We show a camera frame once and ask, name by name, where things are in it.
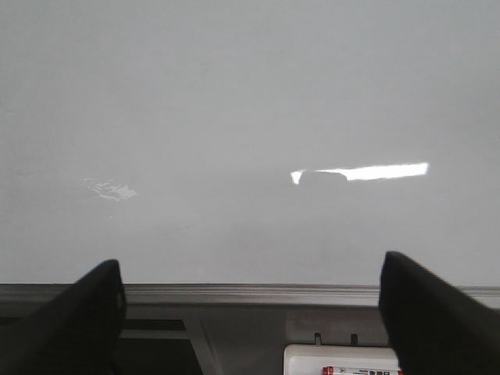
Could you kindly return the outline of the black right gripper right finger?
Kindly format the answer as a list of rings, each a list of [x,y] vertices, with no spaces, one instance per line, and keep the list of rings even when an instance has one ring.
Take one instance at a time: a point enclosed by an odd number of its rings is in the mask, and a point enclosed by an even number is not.
[[[497,374],[499,313],[401,252],[387,252],[378,307],[404,374]]]

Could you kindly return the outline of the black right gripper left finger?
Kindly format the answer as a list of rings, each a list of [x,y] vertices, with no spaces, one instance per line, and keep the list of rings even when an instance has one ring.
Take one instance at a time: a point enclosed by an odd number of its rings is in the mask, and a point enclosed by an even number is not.
[[[118,374],[127,311],[120,264],[98,264],[1,332],[3,374]]]

